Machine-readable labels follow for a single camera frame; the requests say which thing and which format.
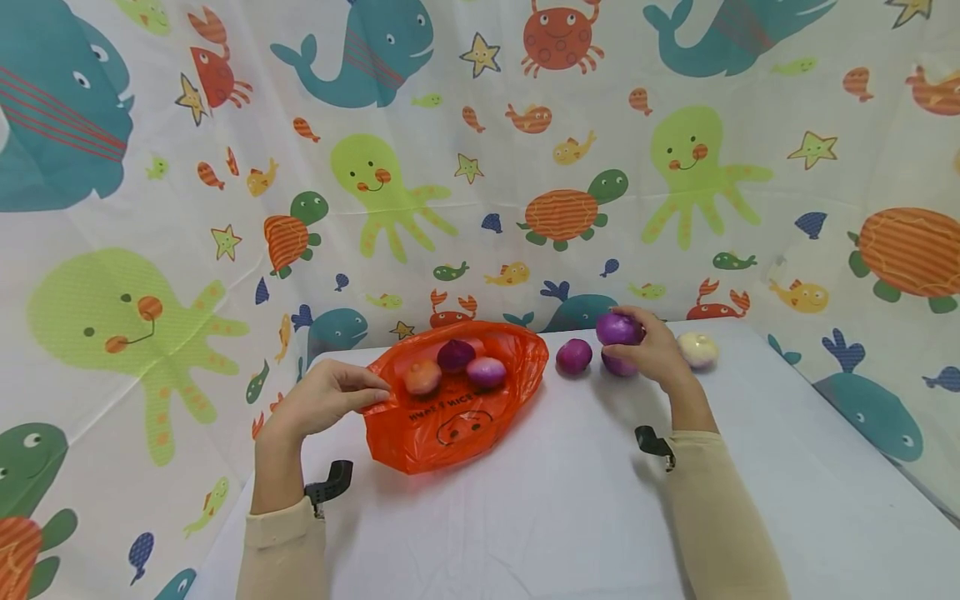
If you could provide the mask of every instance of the black clip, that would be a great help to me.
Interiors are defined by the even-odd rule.
[[[677,465],[677,457],[673,454],[673,448],[664,438],[657,437],[657,432],[654,431],[653,427],[641,425],[634,430],[634,434],[641,451],[654,456],[662,456],[666,459],[666,472],[673,470],[673,467]]]
[[[326,481],[321,483],[312,483],[303,488],[303,493],[310,498],[313,504],[313,512],[319,517],[321,505],[324,502],[332,500],[350,487],[350,479],[353,476],[353,463],[351,461],[333,461],[330,463],[330,474],[326,476]]]

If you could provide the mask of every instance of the red crab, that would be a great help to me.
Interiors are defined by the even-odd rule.
[[[718,287],[720,287],[719,279],[717,279],[716,283],[710,283],[709,277],[704,279],[704,282],[700,284],[700,296],[697,297],[697,305],[691,308],[690,312],[686,313],[688,321],[693,321],[694,319],[715,319],[717,317],[736,317],[737,319],[742,319],[747,316],[747,311],[750,310],[750,295],[746,292],[741,295],[734,292],[734,290],[730,290],[730,300],[733,300],[733,303],[743,310],[742,313],[736,312],[735,308],[731,308],[726,304],[700,303],[700,300],[702,300],[704,296],[709,296],[713,292],[716,292]]]
[[[527,49],[527,56],[520,61],[524,75],[534,71],[534,79],[540,68],[552,71],[563,71],[574,64],[580,65],[580,72],[587,74],[587,63],[590,69],[597,70],[596,60],[587,51],[592,50],[597,58],[604,58],[603,50],[598,46],[590,45],[593,40],[593,23],[600,16],[600,0],[584,0],[593,6],[593,15],[587,18],[576,9],[547,9],[537,10],[537,0],[530,0],[534,13],[527,19],[523,28],[523,47]]]
[[[465,310],[470,311],[470,314],[458,313],[455,310],[445,310],[442,313],[437,312],[437,305],[443,304],[446,300],[446,292],[442,294],[434,290],[430,293],[430,302],[433,303],[433,314],[430,315],[430,327],[436,329],[438,327],[443,327],[444,325],[452,325],[459,323],[461,321],[473,321],[477,316],[477,301],[473,299],[473,296],[468,295],[465,299],[458,298],[457,301],[460,302],[460,305],[464,307]]]
[[[197,75],[200,76],[200,85],[206,94],[207,105],[210,108],[216,108],[230,100],[237,108],[241,108],[240,101],[234,96],[239,96],[247,104],[250,103],[250,96],[240,91],[237,86],[239,85],[248,91],[253,91],[253,86],[233,77],[233,69],[228,64],[230,47],[227,46],[227,29],[224,27],[224,22],[207,7],[204,7],[204,15],[206,21],[195,14],[187,13],[190,24],[193,25],[198,34],[206,41],[224,47],[224,55],[221,57],[203,48],[190,48],[190,53],[193,54],[193,63],[197,66]]]

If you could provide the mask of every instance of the orange plastic bag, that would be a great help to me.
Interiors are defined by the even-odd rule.
[[[449,340],[470,342],[478,355],[507,368],[507,379],[480,390],[466,373],[444,374],[436,392],[411,396],[403,375],[412,363],[436,359]],[[403,340],[369,366],[390,383],[391,397],[364,412],[373,459],[407,474],[449,467],[491,449],[540,385],[549,352],[536,333],[517,325],[468,321]]]

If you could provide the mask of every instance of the white table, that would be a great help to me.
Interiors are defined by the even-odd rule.
[[[809,384],[734,319],[705,331],[720,366],[701,376],[720,429],[763,514],[795,599],[939,600],[960,593],[960,531]],[[353,483],[326,504],[333,600],[692,598],[660,495],[662,461],[634,428],[666,435],[668,405],[642,378],[547,367],[529,412],[465,467],[407,476],[375,463],[362,418],[307,441],[308,481],[332,460]],[[369,364],[383,348],[327,356]],[[232,598],[252,485],[229,516],[190,600]]]

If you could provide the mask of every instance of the sleeve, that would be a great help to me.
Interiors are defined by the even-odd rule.
[[[288,509],[248,515],[237,600],[326,600],[326,523],[306,496]]]
[[[678,431],[669,442],[676,466],[667,496],[697,600],[788,600],[773,543],[723,439]]]

